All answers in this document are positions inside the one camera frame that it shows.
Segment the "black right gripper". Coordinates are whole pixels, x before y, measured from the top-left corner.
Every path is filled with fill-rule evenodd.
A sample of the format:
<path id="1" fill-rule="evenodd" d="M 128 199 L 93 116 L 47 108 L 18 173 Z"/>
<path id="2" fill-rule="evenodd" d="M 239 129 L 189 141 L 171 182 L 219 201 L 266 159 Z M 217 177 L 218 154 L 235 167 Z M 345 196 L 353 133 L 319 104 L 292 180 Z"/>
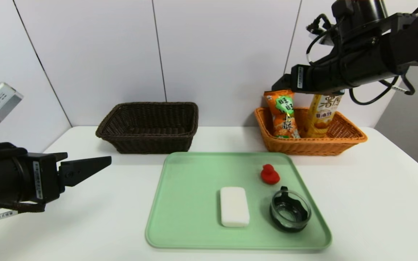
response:
<path id="1" fill-rule="evenodd" d="M 272 91 L 292 90 L 299 94 L 329 95 L 343 89 L 342 59 L 325 57 L 309 65 L 295 65 L 271 87 Z"/>

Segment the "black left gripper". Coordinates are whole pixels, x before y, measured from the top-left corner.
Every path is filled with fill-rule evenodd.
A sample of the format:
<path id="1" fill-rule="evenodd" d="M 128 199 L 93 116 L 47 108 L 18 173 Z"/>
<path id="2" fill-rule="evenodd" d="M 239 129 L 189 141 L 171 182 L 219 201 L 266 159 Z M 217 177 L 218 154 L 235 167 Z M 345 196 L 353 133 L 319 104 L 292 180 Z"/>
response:
<path id="1" fill-rule="evenodd" d="M 67 158 L 67 152 L 58 152 L 0 159 L 0 202 L 48 203 L 112 163 L 111 156 L 61 162 L 58 185 L 57 162 Z"/>

